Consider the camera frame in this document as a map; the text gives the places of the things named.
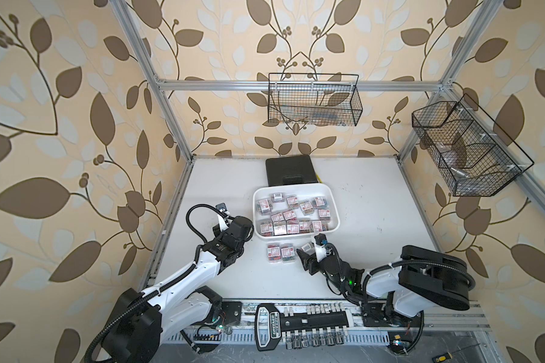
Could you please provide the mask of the white plastic storage tray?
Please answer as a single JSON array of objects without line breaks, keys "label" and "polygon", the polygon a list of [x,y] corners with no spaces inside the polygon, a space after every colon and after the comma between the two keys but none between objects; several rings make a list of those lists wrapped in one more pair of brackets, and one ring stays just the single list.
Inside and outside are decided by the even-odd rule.
[{"label": "white plastic storage tray", "polygon": [[332,191],[321,183],[260,188],[253,204],[256,234],[265,240],[331,233],[341,224]]}]

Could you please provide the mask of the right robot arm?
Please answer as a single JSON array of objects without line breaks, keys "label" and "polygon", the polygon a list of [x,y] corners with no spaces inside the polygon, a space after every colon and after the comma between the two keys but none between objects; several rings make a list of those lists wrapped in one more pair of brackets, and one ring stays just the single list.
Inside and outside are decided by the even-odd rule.
[{"label": "right robot arm", "polygon": [[308,243],[296,254],[305,272],[323,275],[331,292],[360,309],[364,325],[410,329],[413,322],[419,324],[411,340],[396,338],[390,343],[388,348],[395,355],[407,355],[416,348],[425,328],[425,310],[470,308],[475,279],[463,260],[447,254],[407,245],[397,260],[369,271],[353,268],[327,240]]}]

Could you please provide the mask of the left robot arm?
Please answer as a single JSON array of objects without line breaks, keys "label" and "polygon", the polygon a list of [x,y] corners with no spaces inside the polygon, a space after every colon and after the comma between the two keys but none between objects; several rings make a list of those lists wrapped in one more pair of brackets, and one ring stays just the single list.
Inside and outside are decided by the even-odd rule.
[{"label": "left robot arm", "polygon": [[186,225],[201,239],[193,260],[151,287],[122,293],[106,325],[87,347],[85,362],[95,361],[97,347],[107,352],[109,362],[149,362],[168,337],[219,315],[220,296],[206,284],[242,256],[245,243],[254,235],[254,224],[211,205],[206,209],[219,218],[214,239],[207,240],[187,220]]}]

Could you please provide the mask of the paper clip box removed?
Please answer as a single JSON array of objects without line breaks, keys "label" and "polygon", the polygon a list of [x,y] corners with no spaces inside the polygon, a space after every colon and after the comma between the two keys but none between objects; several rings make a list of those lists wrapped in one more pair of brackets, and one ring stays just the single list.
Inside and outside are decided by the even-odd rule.
[{"label": "paper clip box removed", "polygon": [[282,252],[279,244],[268,244],[266,246],[266,255],[269,263],[280,263],[282,261]]},{"label": "paper clip box removed", "polygon": [[296,260],[295,248],[292,244],[282,244],[280,250],[283,263],[293,263]]},{"label": "paper clip box removed", "polygon": [[314,244],[311,242],[307,242],[306,244],[302,245],[300,249],[305,253],[310,254],[314,251]]}]

